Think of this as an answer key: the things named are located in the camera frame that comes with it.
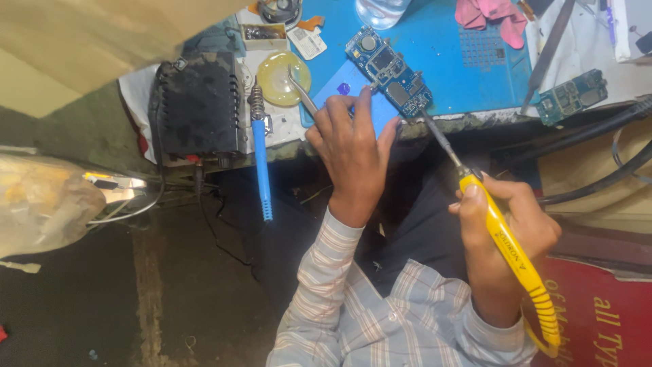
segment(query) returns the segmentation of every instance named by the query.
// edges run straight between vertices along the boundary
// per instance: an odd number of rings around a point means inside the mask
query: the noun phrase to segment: circuit board
[[[414,72],[371,27],[362,27],[346,44],[346,54],[407,118],[421,113],[432,102],[430,89],[420,72]]]
[[[541,93],[541,102],[537,104],[541,121],[546,126],[556,126],[559,121],[604,101],[608,96],[606,84],[602,71],[593,69]]]

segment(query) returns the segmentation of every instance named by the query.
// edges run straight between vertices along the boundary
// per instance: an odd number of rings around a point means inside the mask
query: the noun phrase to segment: plastic bottle
[[[355,0],[360,19],[374,29],[391,28],[398,22],[411,0]]]

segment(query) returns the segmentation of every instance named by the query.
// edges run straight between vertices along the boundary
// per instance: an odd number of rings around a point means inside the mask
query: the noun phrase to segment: person
[[[370,95],[365,87],[359,97],[328,98],[306,132],[334,186],[318,231],[309,215],[280,200],[274,225],[245,243],[272,301],[289,302],[267,365],[527,365],[536,347],[520,313],[524,290],[485,227],[480,187],[446,195],[442,176],[427,175],[392,238],[357,249],[361,239],[369,242],[364,227],[383,193],[400,121],[392,119],[376,140]],[[526,183],[486,175],[484,184],[509,206],[508,224],[536,264],[557,242],[559,225]],[[244,184],[235,187],[234,195]],[[297,251],[301,243],[307,251]]]

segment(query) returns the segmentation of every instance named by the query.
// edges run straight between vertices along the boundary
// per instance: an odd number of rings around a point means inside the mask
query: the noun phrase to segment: blue silicone mat
[[[331,95],[359,95],[362,87],[367,85],[369,85],[369,79],[353,61],[348,59],[312,100],[317,108],[321,108],[326,103],[326,98]],[[300,106],[301,125],[306,128],[311,127],[314,124],[312,116],[306,111],[303,104],[300,104]],[[374,124],[376,138],[380,135],[385,124],[395,116],[398,116],[398,110],[384,93],[372,94],[371,120]]]
[[[392,48],[413,70],[423,71],[434,98],[428,109],[431,115],[520,106],[532,70],[527,43],[520,50],[505,44],[499,24],[483,31],[462,29],[455,20],[455,4],[456,0],[413,0],[394,27],[378,33],[390,37]],[[313,99],[347,61],[345,45],[364,25],[355,0],[304,0],[303,19],[315,15],[326,18],[320,37],[328,49],[306,61]],[[292,50],[299,55],[294,45]],[[538,101],[536,94],[532,103]]]

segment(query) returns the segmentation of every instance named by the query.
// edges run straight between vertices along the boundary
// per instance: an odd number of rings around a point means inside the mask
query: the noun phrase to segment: shirt sleeve
[[[299,265],[299,286],[278,327],[268,367],[342,363],[336,328],[344,283],[363,229],[342,224],[326,209],[317,239]]]
[[[536,345],[526,335],[522,316],[511,328],[493,327],[482,320],[469,299],[454,323],[458,343],[469,357],[482,365],[529,366],[537,352]]]

